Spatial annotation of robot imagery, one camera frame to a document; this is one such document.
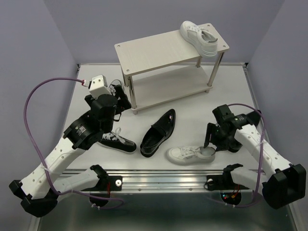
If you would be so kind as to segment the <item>black canvas sneaker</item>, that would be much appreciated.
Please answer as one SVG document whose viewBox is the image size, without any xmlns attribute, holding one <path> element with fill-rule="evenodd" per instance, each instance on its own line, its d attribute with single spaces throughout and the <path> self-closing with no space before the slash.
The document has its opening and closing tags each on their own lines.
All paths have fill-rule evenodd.
<svg viewBox="0 0 308 231">
<path fill-rule="evenodd" d="M 100 146 L 132 154 L 137 150 L 135 142 L 120 136 L 121 128 L 116 128 L 115 131 L 105 133 L 102 138 L 97 142 Z"/>
<path fill-rule="evenodd" d="M 110 85 L 109 85 L 109 91 L 111 92 L 111 94 L 113 96 L 116 96 L 116 97 L 119 97 L 119 95 L 121 93 L 124 93 L 125 92 L 125 89 L 123 87 L 123 83 L 121 80 L 119 79 L 115 79 L 113 80 Z"/>
</svg>

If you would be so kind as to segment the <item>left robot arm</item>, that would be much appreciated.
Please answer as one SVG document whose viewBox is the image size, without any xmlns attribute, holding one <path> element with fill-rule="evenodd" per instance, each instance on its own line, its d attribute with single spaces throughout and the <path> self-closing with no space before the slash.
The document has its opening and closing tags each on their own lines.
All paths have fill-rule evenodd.
<svg viewBox="0 0 308 231">
<path fill-rule="evenodd" d="M 90 110 L 75 120 L 60 138 L 53 151 L 46 157 L 40 156 L 41 164 L 22 180 L 14 180 L 9 188 L 21 199 L 27 213 L 38 218 L 50 213 L 57 204 L 71 193 L 84 195 L 85 191 L 106 191 L 95 196 L 88 194 L 92 206 L 101 208 L 111 201 L 111 190 L 121 190 L 121 176 L 111 177 L 100 165 L 60 180 L 66 168 L 96 143 L 108 142 L 118 145 L 119 150 L 131 152 L 134 142 L 119 136 L 120 130 L 112 131 L 115 116 L 131 108 L 121 84 L 102 86 L 95 96 L 92 90 L 85 97 Z"/>
</svg>

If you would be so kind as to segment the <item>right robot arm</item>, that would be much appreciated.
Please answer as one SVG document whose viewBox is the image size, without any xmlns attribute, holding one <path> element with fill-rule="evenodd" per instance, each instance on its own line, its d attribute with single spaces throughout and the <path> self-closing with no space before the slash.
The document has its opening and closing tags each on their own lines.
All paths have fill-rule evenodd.
<svg viewBox="0 0 308 231">
<path fill-rule="evenodd" d="M 252 203 L 263 197 L 267 204 L 279 209 L 304 198 L 306 192 L 305 168 L 282 157 L 258 132 L 262 113 L 252 108 L 248 114 L 234 115 L 227 104 L 213 110 L 215 123 L 208 123 L 203 146 L 170 148 L 166 157 L 181 166 L 210 163 L 221 151 L 231 153 L 245 148 L 258 163 L 258 170 L 246 169 L 242 164 L 228 165 L 220 175 L 208 175 L 204 188 L 220 191 L 226 205 L 239 207 L 241 190 L 251 189 Z"/>
</svg>

